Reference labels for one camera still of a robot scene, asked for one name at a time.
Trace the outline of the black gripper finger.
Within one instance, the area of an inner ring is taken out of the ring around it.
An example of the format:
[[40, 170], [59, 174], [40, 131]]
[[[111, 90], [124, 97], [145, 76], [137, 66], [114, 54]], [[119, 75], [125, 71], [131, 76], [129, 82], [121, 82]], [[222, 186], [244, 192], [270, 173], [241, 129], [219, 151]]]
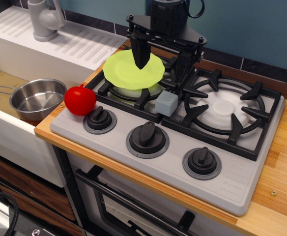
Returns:
[[176, 68], [175, 68], [175, 88], [174, 93], [178, 95], [182, 86], [185, 83], [186, 78], [191, 73], [192, 70], [195, 69], [194, 62], [192, 56], [178, 56], [176, 60]]
[[138, 69], [143, 69], [150, 59], [149, 39], [150, 35], [138, 27], [134, 28], [130, 35], [132, 54]]

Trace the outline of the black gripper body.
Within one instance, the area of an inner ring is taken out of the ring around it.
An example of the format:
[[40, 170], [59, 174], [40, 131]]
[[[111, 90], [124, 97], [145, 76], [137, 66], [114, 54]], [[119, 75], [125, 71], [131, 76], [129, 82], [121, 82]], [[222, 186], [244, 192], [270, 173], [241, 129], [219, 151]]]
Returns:
[[126, 17], [129, 23], [127, 37], [130, 39], [134, 28], [138, 27], [150, 35], [150, 47], [178, 54], [186, 51], [188, 56], [193, 57], [192, 60], [202, 60], [205, 37], [190, 28], [187, 20], [199, 18], [204, 13], [205, 4], [202, 0], [196, 15], [189, 12], [189, 7], [189, 0], [152, 0], [150, 15], [129, 14]]

